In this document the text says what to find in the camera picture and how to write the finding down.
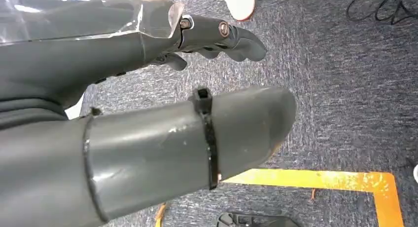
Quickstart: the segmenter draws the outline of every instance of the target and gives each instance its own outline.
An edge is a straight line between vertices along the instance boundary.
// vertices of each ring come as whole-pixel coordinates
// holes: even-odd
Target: robotic hand
[[[68,120],[64,110],[92,83],[150,64],[183,70],[186,62],[176,52],[207,58],[225,52],[236,61],[259,61],[266,54],[251,32],[194,15],[171,22],[173,31],[165,38],[146,30],[76,36],[83,25],[69,21],[107,0],[51,10],[71,1],[77,0],[2,0],[3,6],[15,3],[19,21],[1,22],[7,34],[0,46],[0,226],[99,226],[213,189],[263,163],[285,139],[296,105],[289,91],[277,87],[214,97],[198,88],[190,101]],[[107,12],[106,21],[130,9],[116,2],[111,10],[117,14]],[[101,12],[80,21],[101,19]],[[66,37],[45,38],[50,28],[39,27],[40,19]],[[21,22],[25,27],[14,24]]]

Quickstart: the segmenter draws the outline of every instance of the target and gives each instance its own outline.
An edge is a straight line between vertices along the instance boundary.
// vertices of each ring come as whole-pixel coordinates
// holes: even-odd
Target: plastic wrap
[[[170,38],[183,4],[173,0],[0,0],[2,45],[142,33]]]

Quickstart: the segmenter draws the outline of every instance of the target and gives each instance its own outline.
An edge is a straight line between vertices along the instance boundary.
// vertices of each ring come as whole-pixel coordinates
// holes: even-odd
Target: metal screw head
[[[229,35],[229,25],[228,23],[222,21],[219,23],[219,32],[221,33],[222,37],[227,37]]]
[[[190,23],[190,21],[189,21],[189,20],[187,20],[187,19],[182,19],[182,20],[180,21],[180,28],[182,28],[182,29],[190,29],[190,27],[191,27],[191,23]]]

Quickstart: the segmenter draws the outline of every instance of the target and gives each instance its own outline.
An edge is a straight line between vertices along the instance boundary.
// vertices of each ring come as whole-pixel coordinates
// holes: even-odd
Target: gray carpet
[[[148,67],[89,88],[105,114],[185,100],[197,85],[215,94],[250,85],[281,85],[297,97],[297,120],[287,142],[263,165],[270,168],[386,171],[396,177],[406,227],[418,226],[418,185],[406,158],[418,161],[418,20],[396,26],[373,19],[350,22],[350,0],[256,0],[253,18],[237,23],[224,2],[180,0],[186,11],[225,19],[255,32],[269,50],[259,63],[221,55],[185,55],[183,72]],[[417,0],[405,0],[416,7]],[[221,184],[178,198],[166,227],[214,227],[224,211],[287,215],[302,227],[377,227],[366,193]],[[157,207],[108,227],[151,227]]]

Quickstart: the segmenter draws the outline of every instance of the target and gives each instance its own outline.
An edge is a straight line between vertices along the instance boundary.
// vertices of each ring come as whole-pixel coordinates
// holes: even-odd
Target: black wire
[[[399,23],[399,22],[401,22],[401,21],[403,21],[403,20],[405,20],[405,19],[408,19],[408,18],[417,18],[418,19],[418,14],[414,14],[414,13],[412,13],[410,10],[408,10],[405,6],[404,6],[404,4],[403,4],[403,2],[401,1],[401,0],[394,0],[395,1],[395,3],[396,3],[396,9],[395,9],[395,11],[391,14],[391,15],[389,15],[389,16],[387,16],[387,17],[384,17],[384,18],[379,18],[378,17],[378,13],[379,13],[379,10],[389,1],[389,0],[383,0],[380,4],[379,4],[379,6],[378,7],[376,7],[376,9],[373,11],[373,12],[371,12],[370,14],[368,14],[367,16],[365,16],[365,17],[362,17],[362,18],[354,18],[354,17],[351,17],[350,16],[350,14],[349,14],[349,10],[350,10],[350,8],[351,8],[351,6],[356,2],[356,1],[358,1],[358,0],[353,0],[353,1],[351,1],[350,2],[350,4],[348,5],[348,7],[347,7],[347,9],[346,9],[346,17],[349,19],[349,20],[351,20],[351,21],[362,21],[362,20],[364,20],[364,19],[366,19],[366,18],[368,18],[368,17],[370,17],[370,16],[372,16],[373,14],[375,15],[375,20],[376,21],[386,21],[386,20],[389,20],[390,19],[390,24],[391,25],[395,25],[395,24],[397,24],[397,23]],[[406,13],[406,15],[407,16],[405,16],[405,17],[402,17],[401,19],[399,19],[399,20],[397,20],[397,21],[395,21],[395,18],[396,18],[396,16],[397,16],[397,14],[398,14],[398,12],[399,12],[399,10],[400,9],[402,9],[402,10],[404,10],[405,11],[405,13]]]

